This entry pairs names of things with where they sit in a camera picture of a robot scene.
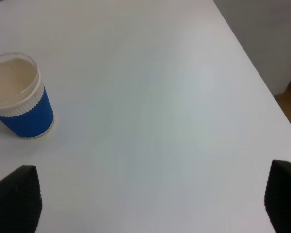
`black object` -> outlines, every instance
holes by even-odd
[[[42,210],[35,166],[21,166],[0,181],[0,233],[35,232]]]
[[[291,233],[291,163],[273,160],[264,204],[277,233]]]

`blue paper cup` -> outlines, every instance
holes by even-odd
[[[9,127],[18,136],[26,139],[33,139],[46,134],[54,123],[54,114],[49,103],[48,95],[41,80],[39,69],[35,61],[28,55],[18,52],[6,53],[0,55],[0,63],[11,61],[12,59],[22,59],[29,62],[32,69],[31,79],[24,90],[16,95],[0,99],[0,120]],[[2,96],[9,95],[9,90],[0,83],[0,90],[4,93]]]

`table surface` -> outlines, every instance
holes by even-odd
[[[210,0],[6,0],[0,53],[40,67],[51,131],[0,123],[0,179],[37,166],[38,233],[273,233],[291,125]]]

